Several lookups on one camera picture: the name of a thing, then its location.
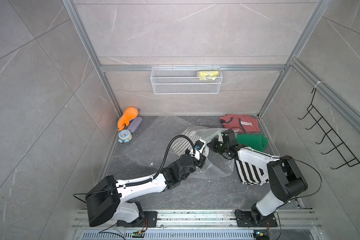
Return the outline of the large striped white garment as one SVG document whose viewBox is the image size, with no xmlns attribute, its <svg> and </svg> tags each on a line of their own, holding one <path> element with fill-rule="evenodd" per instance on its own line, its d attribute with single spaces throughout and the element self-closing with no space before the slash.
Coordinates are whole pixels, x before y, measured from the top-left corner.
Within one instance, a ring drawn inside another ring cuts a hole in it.
<svg viewBox="0 0 360 240">
<path fill-rule="evenodd" d="M 181 133 L 181 135 L 187 136 L 193 142 L 194 145 L 199 139 L 202 138 L 201 136 L 197 135 L 195 131 L 190 132 L 185 130 Z M 186 150 L 192 151 L 191 144 L 184 138 L 176 139 L 171 145 L 171 148 L 178 156 L 184 154 Z"/>
</svg>

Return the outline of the red garment with dark trim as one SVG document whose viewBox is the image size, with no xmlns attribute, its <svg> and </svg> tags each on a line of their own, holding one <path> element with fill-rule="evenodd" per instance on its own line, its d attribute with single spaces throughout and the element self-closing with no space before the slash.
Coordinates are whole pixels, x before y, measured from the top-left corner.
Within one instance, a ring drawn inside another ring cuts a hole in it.
<svg viewBox="0 0 360 240">
<path fill-rule="evenodd" d="M 239 134 L 260 131 L 258 119 L 250 115 L 225 115 L 220 117 L 220 122 L 225 129 L 231 129 Z"/>
</svg>

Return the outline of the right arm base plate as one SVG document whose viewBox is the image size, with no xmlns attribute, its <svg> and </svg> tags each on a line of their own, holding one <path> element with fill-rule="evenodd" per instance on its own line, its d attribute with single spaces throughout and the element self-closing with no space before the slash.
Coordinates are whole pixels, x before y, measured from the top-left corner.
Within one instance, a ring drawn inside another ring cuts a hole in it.
<svg viewBox="0 0 360 240">
<path fill-rule="evenodd" d="M 269 216 L 262 216 L 256 211 L 234 211 L 237 226 L 248 227 L 248 228 L 259 228 L 259 227 L 277 227 L 278 222 L 274 214 Z"/>
</svg>

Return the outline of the green ribbed garment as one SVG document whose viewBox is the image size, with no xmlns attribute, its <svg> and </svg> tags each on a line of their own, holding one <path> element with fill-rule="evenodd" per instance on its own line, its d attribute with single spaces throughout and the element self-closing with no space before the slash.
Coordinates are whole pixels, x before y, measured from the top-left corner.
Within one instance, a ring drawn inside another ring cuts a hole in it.
<svg viewBox="0 0 360 240">
<path fill-rule="evenodd" d="M 268 146 L 269 139 L 265 135 L 238 134 L 239 145 L 251 147 L 254 150 L 263 152 Z"/>
</svg>

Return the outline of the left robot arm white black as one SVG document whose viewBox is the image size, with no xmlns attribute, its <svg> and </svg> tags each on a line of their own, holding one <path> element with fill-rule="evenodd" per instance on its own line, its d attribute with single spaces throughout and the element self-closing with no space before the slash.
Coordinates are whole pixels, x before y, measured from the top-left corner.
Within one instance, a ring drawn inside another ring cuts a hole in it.
<svg viewBox="0 0 360 240">
<path fill-rule="evenodd" d="M 160 170 L 160 173 L 130 180 L 115 180 L 107 176 L 85 194 L 90 227 L 100 226 L 115 217 L 118 221 L 133 223 L 144 217 L 141 205 L 131 199 L 171 190 L 186 180 L 196 168 L 202 168 L 207 157 L 196 151 L 186 151 L 178 160 Z"/>
</svg>

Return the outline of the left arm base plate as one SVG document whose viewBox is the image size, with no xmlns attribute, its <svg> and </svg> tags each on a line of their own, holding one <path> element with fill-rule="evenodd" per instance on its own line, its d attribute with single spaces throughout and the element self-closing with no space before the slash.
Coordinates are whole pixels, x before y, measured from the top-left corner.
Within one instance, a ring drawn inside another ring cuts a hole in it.
<svg viewBox="0 0 360 240">
<path fill-rule="evenodd" d="M 136 220 L 131 223 L 125 221 L 117 221 L 117 227 L 126 228 L 155 228 L 158 221 L 157 211 L 144 211 L 142 216 L 139 216 Z"/>
</svg>

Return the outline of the clear plastic vacuum bag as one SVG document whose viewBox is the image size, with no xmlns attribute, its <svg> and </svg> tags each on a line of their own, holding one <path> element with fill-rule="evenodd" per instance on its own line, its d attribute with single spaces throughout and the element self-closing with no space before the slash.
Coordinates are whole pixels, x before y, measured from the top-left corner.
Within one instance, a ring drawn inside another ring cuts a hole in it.
<svg viewBox="0 0 360 240">
<path fill-rule="evenodd" d="M 130 143 L 119 145 L 115 163 L 136 167 L 141 175 L 158 170 L 170 140 L 177 135 L 189 137 L 193 143 L 202 139 L 209 143 L 223 132 L 217 116 L 159 116 L 145 117 L 142 126 L 133 134 Z M 207 157 L 202 169 L 197 168 L 192 178 L 211 180 L 231 176 L 233 160 L 204 150 Z"/>
</svg>

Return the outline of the striped tank top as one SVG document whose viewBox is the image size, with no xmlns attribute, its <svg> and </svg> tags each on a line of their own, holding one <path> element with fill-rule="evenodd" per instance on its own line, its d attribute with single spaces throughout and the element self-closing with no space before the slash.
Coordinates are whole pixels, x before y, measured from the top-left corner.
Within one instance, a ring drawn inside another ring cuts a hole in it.
<svg viewBox="0 0 360 240">
<path fill-rule="evenodd" d="M 270 182 L 268 174 L 254 165 L 235 160 L 235 167 L 239 179 L 244 185 L 262 186 Z"/>
</svg>

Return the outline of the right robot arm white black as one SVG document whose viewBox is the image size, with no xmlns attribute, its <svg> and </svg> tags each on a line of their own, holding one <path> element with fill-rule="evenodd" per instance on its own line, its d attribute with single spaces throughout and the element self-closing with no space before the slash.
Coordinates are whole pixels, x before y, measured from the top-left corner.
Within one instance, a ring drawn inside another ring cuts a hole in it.
<svg viewBox="0 0 360 240">
<path fill-rule="evenodd" d="M 249 146 L 239 144 L 236 134 L 226 130 L 213 138 L 207 146 L 228 160 L 234 160 L 243 183 L 263 181 L 270 184 L 270 191 L 251 208 L 251 222 L 259 226 L 292 198 L 308 189 L 295 159 L 276 157 Z"/>
</svg>

